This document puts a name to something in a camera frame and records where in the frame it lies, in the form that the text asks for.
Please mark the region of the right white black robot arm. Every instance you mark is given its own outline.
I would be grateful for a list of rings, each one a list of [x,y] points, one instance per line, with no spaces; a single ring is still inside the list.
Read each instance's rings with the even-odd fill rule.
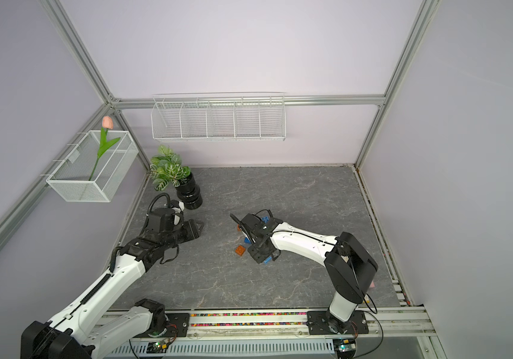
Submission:
[[[268,220],[256,213],[242,219],[230,216],[249,240],[250,256],[257,263],[268,263],[283,252],[291,252],[323,266],[335,290],[327,322],[343,331],[357,307],[365,302],[379,270],[376,260],[351,233],[312,233],[275,218],[271,211],[267,213]]]

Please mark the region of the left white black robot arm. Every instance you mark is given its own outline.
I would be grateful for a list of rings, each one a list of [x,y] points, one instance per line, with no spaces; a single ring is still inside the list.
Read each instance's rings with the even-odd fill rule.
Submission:
[[[103,358],[139,334],[177,337],[165,305],[137,301],[107,325],[98,321],[114,302],[157,263],[165,264],[165,252],[198,239],[204,223],[184,217],[182,206],[149,210],[138,237],[114,249],[109,267],[77,299],[45,323],[31,323],[21,336],[21,358]]]

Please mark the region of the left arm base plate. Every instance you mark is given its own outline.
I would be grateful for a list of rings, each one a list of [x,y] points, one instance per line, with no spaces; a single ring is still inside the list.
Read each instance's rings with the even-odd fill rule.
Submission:
[[[186,337],[189,330],[190,318],[191,315],[185,312],[165,314],[161,326],[152,326],[146,332],[136,335],[135,338]]]

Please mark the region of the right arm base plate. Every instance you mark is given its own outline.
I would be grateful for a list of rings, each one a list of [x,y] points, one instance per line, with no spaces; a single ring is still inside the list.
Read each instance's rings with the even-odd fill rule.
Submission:
[[[362,311],[354,311],[350,318],[341,321],[328,310],[308,311],[305,324],[311,335],[368,334],[367,319]]]

